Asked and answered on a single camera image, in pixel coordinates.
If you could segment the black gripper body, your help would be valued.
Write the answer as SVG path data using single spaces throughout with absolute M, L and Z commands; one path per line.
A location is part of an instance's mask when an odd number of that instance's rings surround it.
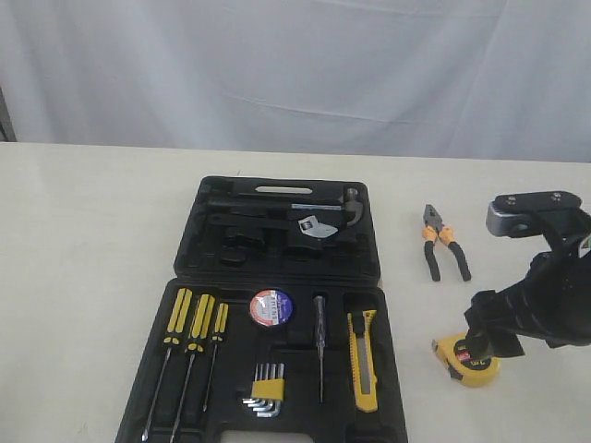
M 525 277 L 495 295 L 488 328 L 543 340 L 550 348 L 590 343 L 590 241 L 532 259 Z

